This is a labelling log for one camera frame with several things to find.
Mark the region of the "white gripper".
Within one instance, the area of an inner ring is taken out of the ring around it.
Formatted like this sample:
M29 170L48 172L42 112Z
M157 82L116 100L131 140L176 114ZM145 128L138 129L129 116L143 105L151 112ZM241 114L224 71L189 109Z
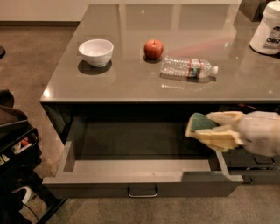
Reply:
M211 112L206 117L219 127L198 129L198 139L215 151L228 151L243 145L250 153L273 157L280 155L280 115L276 112ZM232 126L238 123L237 131Z

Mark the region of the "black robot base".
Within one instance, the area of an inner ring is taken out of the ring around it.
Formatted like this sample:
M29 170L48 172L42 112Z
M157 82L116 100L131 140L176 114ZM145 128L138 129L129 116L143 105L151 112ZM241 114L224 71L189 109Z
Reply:
M20 210L27 206L31 193L47 205L46 213L36 224L46 224L64 204L44 185L34 171L41 163L38 130L27 115L14 108L10 90L0 91L0 213L1 224L32 224Z

